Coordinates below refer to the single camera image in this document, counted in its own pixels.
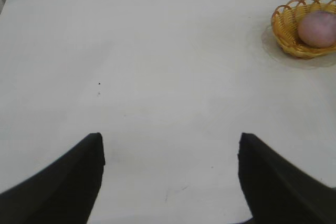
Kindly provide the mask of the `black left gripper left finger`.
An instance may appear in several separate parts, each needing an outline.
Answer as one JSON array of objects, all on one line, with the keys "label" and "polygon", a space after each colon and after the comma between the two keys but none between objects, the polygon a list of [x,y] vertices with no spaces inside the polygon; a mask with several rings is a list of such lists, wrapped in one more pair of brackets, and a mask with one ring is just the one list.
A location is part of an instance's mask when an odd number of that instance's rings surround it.
[{"label": "black left gripper left finger", "polygon": [[105,163],[102,135],[87,135],[39,173],[1,193],[1,223],[87,223]]}]

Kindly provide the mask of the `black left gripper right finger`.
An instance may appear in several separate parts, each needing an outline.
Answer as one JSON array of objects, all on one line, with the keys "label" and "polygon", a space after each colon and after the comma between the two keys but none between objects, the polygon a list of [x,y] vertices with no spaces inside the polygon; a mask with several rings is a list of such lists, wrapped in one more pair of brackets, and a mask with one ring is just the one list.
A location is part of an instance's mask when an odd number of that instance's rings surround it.
[{"label": "black left gripper right finger", "polygon": [[335,223],[335,189],[254,134],[240,137],[238,178],[252,214],[250,223]]}]

